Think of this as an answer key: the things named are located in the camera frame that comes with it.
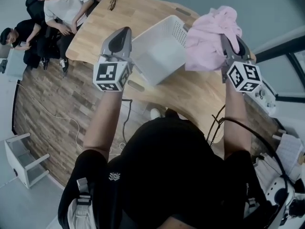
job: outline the logo on shirt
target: logo on shirt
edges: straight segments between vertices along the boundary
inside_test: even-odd
[[[111,172],[109,175],[109,180],[110,181],[117,181],[118,179],[120,179],[120,173],[113,173]]]

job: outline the wooden floor panel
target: wooden floor panel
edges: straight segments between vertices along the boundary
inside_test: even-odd
[[[62,185],[66,185],[75,160],[81,152],[75,143],[78,126],[71,119],[52,117],[31,95],[53,115],[75,119],[80,125],[77,141],[82,146],[85,132],[103,94],[92,84],[92,71],[93,66],[90,64],[72,62],[67,76],[63,78],[58,61],[50,61],[46,71],[41,67],[32,71],[26,70],[21,84],[27,90],[22,87],[18,90],[15,131],[19,135],[30,132],[31,136],[25,145],[34,156],[50,154],[50,158],[43,165]],[[152,107],[155,106],[133,101],[130,120],[125,128],[127,140],[149,120],[149,110]],[[128,110],[129,103],[123,102],[112,144],[113,154],[121,152],[119,146],[123,142],[122,125],[127,118]],[[272,142],[271,136],[278,129],[276,122],[261,112],[249,99],[247,99],[247,111],[251,127]],[[263,150],[262,145],[255,138],[252,147],[252,154]]]

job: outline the laundry basket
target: laundry basket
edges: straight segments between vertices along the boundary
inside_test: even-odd
[[[157,85],[185,64],[184,22],[171,15],[132,41],[131,58],[142,76]]]

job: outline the sneaker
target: sneaker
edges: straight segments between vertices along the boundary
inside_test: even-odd
[[[154,120],[156,118],[160,118],[161,117],[161,113],[158,109],[152,109],[151,110],[151,120]]]
[[[62,67],[62,71],[66,73],[69,68],[69,62],[68,59],[62,59],[59,61],[59,65]]]
[[[47,70],[47,68],[48,68],[48,62],[49,62],[50,60],[49,59],[46,59],[46,58],[42,58],[41,59],[41,63],[42,63],[42,66],[43,66],[43,70]]]

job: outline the eyeglasses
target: eyeglasses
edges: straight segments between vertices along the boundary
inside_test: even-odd
[[[108,10],[112,11],[115,7],[115,3],[116,3],[116,0],[111,0],[110,5],[108,7]]]

